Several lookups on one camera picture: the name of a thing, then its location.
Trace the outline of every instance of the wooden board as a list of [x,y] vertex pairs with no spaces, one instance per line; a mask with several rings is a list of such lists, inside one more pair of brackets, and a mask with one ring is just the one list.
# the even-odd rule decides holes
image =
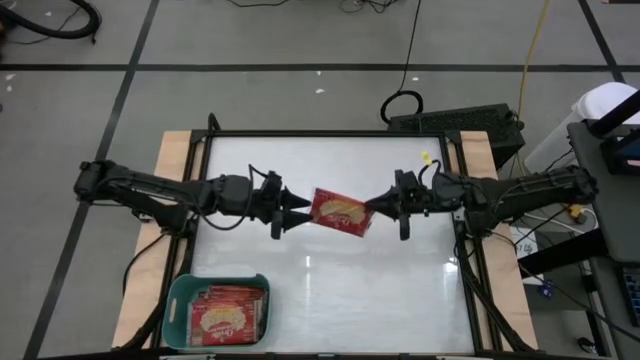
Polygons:
[[[165,132],[154,174],[182,180],[189,149],[190,131]],[[160,235],[160,228],[151,222],[142,224],[136,254]],[[133,337],[158,302],[162,276],[169,252],[169,237],[149,249],[131,267],[127,291],[122,300],[118,325],[112,346],[121,346]]]
[[[498,174],[493,163],[493,154],[487,133],[469,131],[462,132],[461,136],[469,175],[497,179]],[[511,238],[509,226],[506,224],[498,225],[494,231]],[[513,246],[494,235],[484,239],[482,247],[487,262],[494,303],[522,340],[529,346],[537,348],[538,342],[533,330],[529,304]],[[502,343],[505,350],[510,349],[505,341]],[[487,344],[490,344],[490,341],[485,341],[483,336],[485,348],[488,348]]]
[[[190,135],[189,131],[172,131],[164,134],[154,174],[175,180],[182,179]],[[497,174],[486,133],[463,132],[461,135],[469,174],[475,177],[496,178]],[[449,147],[449,153],[452,168],[455,170],[458,168],[458,164],[455,149],[452,146]],[[192,178],[198,176],[201,158],[202,147],[196,153]],[[495,231],[510,236],[509,228],[506,225],[499,226]],[[138,237],[136,253],[156,239],[158,235],[159,228],[155,224],[143,224]],[[497,237],[485,239],[483,246],[496,306],[522,339],[536,348],[537,342],[533,332],[533,324],[513,248]],[[135,334],[157,303],[168,249],[168,239],[163,240],[150,249],[132,267],[113,339],[114,347],[126,343]],[[476,301],[476,305],[483,345],[485,349],[490,349],[491,339],[486,322],[486,311],[478,301]]]

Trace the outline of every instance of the snack package in bin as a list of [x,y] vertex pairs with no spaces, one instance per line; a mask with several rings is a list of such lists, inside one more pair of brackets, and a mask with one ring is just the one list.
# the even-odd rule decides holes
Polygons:
[[246,345],[264,333],[266,293],[250,286],[211,285],[189,306],[189,344]]

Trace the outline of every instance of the yellow cable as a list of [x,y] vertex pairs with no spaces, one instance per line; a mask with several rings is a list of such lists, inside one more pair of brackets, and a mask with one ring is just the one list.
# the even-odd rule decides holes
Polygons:
[[[538,37],[540,35],[540,30],[542,29],[542,25],[547,19],[547,13],[548,13],[550,4],[551,4],[551,0],[544,1],[544,6],[542,7],[542,12],[540,13],[540,18],[538,19],[538,25],[536,26],[536,32],[533,34],[533,40],[531,40],[531,46],[529,46],[529,53],[527,54],[527,60],[524,63],[524,70],[522,71],[522,80],[520,81],[520,96],[518,97],[518,118],[520,119],[520,121],[522,121],[524,89],[527,86],[527,72],[529,71],[529,62],[531,62],[531,58],[533,57],[533,51],[536,48],[536,44],[538,43]],[[516,153],[516,158],[514,161],[518,162],[518,167],[520,168],[520,172],[522,173],[522,175],[526,175],[524,166],[522,165],[522,160],[520,159],[519,152]]]

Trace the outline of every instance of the white container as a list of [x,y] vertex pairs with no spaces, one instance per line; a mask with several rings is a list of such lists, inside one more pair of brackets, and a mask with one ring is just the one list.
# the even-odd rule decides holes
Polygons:
[[[542,172],[571,149],[567,125],[584,119],[600,119],[635,92],[636,89],[627,84],[610,82],[582,95],[571,107],[571,114],[524,160],[527,169],[534,173]],[[632,116],[625,124],[640,124],[640,114]],[[571,153],[556,162],[553,168],[566,166],[575,161],[575,155]]]

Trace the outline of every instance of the yellow tag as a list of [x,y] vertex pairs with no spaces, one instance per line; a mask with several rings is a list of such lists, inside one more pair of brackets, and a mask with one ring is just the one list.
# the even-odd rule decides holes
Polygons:
[[431,160],[431,156],[429,156],[429,153],[427,153],[426,151],[423,151],[420,156],[422,156],[422,160],[424,160],[424,162],[427,165],[431,165],[433,163],[433,160]]

